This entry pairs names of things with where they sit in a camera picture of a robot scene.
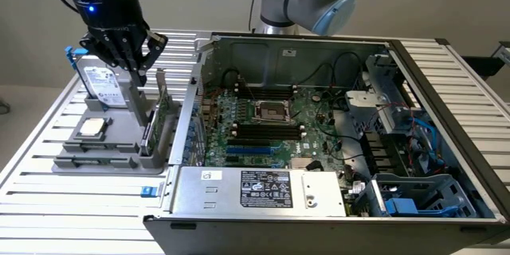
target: white wall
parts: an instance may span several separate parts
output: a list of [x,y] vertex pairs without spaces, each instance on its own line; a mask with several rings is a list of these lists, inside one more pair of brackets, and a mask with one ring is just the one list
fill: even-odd
[[[250,0],[140,0],[151,27],[247,30]],[[254,19],[258,21],[256,2]],[[482,55],[510,40],[506,0],[358,0],[342,34],[446,38]],[[85,27],[59,0],[0,0],[0,84],[61,87],[72,70],[63,49]]]

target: gray floor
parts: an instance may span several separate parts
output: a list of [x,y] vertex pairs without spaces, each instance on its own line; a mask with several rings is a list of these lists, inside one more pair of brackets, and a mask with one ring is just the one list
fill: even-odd
[[63,89],[0,86],[11,113],[0,115],[0,170],[11,160]]

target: capacitor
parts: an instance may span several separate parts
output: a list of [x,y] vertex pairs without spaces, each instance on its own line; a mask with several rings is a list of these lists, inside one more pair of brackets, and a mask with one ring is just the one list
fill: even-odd
[[319,103],[319,102],[320,102],[320,96],[319,96],[319,95],[312,95],[312,96],[311,96],[311,101],[312,101],[314,103]]

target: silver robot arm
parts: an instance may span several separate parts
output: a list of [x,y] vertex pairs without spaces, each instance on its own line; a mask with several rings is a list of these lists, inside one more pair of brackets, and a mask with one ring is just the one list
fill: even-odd
[[264,34],[298,34],[298,25],[320,36],[334,35],[344,26],[355,0],[262,0],[260,24]]

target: sticker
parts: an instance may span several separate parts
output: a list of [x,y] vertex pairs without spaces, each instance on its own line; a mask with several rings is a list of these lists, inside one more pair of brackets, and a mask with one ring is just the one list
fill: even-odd
[[288,171],[242,171],[240,205],[292,208]]
[[283,53],[282,55],[286,56],[286,57],[295,57],[295,54],[298,53],[296,50],[291,50],[291,49],[283,49]]
[[85,67],[84,72],[99,101],[107,105],[124,105],[115,73],[105,67]]
[[222,171],[220,170],[203,170],[200,178],[202,178],[202,180],[222,180]]

